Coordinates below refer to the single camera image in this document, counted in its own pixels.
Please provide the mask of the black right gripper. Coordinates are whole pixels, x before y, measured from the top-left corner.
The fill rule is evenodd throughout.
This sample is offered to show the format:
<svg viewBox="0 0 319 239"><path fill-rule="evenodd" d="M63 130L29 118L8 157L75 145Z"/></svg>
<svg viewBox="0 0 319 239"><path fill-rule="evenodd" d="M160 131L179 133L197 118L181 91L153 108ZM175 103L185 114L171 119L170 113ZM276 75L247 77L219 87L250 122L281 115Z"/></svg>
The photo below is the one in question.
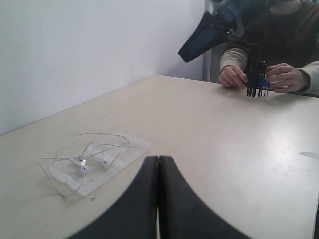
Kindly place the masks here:
<svg viewBox="0 0 319 239"><path fill-rule="evenodd" d="M191 37L178 54L186 63L196 59L215 46L228 41L228 37L242 37L245 27L242 14L248 0L211 0L213 14L205 12Z"/></svg>

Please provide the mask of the person right sleeved forearm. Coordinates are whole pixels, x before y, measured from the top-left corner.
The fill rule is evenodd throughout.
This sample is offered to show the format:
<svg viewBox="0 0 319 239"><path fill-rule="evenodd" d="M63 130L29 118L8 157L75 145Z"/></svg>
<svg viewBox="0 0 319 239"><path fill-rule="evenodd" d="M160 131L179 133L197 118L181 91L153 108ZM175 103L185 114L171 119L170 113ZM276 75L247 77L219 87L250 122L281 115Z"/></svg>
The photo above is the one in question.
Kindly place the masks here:
<svg viewBox="0 0 319 239"><path fill-rule="evenodd" d="M251 56L259 49L259 44L241 39L228 42L220 59L220 72L227 66L237 66L244 71Z"/></svg>

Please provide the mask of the person left hand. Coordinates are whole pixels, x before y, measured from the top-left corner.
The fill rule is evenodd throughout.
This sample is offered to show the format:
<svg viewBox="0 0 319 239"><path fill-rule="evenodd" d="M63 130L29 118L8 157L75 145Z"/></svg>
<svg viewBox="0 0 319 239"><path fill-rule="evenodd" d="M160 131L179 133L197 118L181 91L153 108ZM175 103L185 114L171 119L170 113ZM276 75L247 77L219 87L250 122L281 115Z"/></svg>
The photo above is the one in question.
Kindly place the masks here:
<svg viewBox="0 0 319 239"><path fill-rule="evenodd" d="M277 93L303 91L303 88L307 89L310 85L308 74L287 63L268 67L267 81L271 89Z"/></svg>

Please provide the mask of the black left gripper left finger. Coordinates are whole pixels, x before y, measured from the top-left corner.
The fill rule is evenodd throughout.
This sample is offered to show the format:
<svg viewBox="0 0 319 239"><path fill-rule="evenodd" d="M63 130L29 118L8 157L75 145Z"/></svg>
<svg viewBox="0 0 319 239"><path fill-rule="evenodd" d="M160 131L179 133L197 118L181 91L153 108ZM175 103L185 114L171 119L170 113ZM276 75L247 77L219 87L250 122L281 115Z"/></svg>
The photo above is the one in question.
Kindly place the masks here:
<svg viewBox="0 0 319 239"><path fill-rule="evenodd" d="M155 239L158 157L148 156L124 193L71 239Z"/></svg>

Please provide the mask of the person left sleeved forearm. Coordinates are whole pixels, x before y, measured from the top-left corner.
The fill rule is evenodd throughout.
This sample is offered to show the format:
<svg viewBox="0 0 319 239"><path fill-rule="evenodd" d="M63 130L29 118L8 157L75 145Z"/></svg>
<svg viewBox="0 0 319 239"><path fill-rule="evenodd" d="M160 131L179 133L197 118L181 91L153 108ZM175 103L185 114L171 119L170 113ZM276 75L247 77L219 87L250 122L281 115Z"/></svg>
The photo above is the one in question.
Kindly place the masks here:
<svg viewBox="0 0 319 239"><path fill-rule="evenodd" d="M314 61L302 68L298 68L304 78L304 87L297 91L299 94L319 94L319 61Z"/></svg>

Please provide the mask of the person right hand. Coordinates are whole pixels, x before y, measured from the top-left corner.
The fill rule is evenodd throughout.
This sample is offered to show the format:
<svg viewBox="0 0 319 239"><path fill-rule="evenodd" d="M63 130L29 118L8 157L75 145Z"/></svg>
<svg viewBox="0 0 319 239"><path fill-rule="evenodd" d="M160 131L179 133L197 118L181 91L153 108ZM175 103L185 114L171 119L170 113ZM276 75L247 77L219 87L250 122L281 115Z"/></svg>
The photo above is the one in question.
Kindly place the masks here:
<svg viewBox="0 0 319 239"><path fill-rule="evenodd" d="M244 89L248 79L246 74L236 65L228 65L222 68L219 83L224 87L236 87Z"/></svg>

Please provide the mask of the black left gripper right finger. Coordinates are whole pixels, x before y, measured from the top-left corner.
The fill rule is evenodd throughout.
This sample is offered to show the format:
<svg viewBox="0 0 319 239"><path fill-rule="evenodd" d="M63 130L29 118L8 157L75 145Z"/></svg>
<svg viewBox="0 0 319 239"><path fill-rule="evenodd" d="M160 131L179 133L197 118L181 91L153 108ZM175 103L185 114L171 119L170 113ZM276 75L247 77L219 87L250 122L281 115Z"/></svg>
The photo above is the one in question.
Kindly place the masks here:
<svg viewBox="0 0 319 239"><path fill-rule="evenodd" d="M247 239L192 190L174 159L159 157L159 228L162 239Z"/></svg>

